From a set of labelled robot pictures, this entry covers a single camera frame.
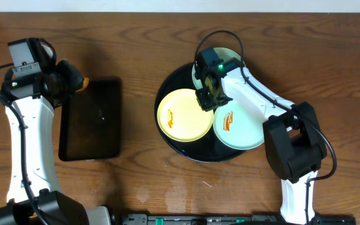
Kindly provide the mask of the orange sponge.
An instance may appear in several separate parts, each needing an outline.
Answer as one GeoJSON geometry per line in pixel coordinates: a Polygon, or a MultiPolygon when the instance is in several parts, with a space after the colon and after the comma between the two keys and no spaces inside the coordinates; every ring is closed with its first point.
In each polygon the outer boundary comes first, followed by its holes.
{"type": "Polygon", "coordinates": [[[82,87],[79,88],[79,89],[77,90],[77,92],[85,90],[85,89],[87,88],[88,84],[89,84],[89,78],[88,78],[88,77],[85,77],[84,80],[83,80],[83,82],[82,82],[82,87]]]}

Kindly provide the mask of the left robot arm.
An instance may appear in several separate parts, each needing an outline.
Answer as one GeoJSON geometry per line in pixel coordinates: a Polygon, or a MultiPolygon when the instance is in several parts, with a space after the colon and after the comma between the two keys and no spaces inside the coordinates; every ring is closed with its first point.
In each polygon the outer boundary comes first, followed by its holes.
{"type": "Polygon", "coordinates": [[[88,85],[53,46],[29,37],[8,43],[12,64],[0,101],[11,130],[12,171],[0,224],[111,224],[106,206],[86,209],[62,193],[56,175],[54,110],[88,85]]]}

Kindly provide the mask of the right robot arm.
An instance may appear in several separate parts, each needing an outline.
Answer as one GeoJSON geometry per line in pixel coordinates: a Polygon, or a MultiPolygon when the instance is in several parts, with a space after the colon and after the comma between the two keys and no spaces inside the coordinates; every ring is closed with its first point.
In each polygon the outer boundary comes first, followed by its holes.
{"type": "Polygon", "coordinates": [[[197,51],[194,80],[203,110],[213,110],[214,132],[227,146],[242,139],[245,150],[265,145],[266,159],[281,179],[281,216],[287,223],[314,219],[313,184],[319,179],[327,144],[313,107],[293,102],[261,84],[243,59],[226,48],[197,51]]]}

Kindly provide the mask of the yellow plate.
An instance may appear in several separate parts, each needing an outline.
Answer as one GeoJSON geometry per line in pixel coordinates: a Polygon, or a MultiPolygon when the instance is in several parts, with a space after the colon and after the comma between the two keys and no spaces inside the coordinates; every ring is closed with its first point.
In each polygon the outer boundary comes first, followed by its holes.
{"type": "Polygon", "coordinates": [[[214,112],[201,109],[193,89],[177,89],[161,100],[156,118],[162,132],[175,141],[196,141],[213,125],[214,112]]]}

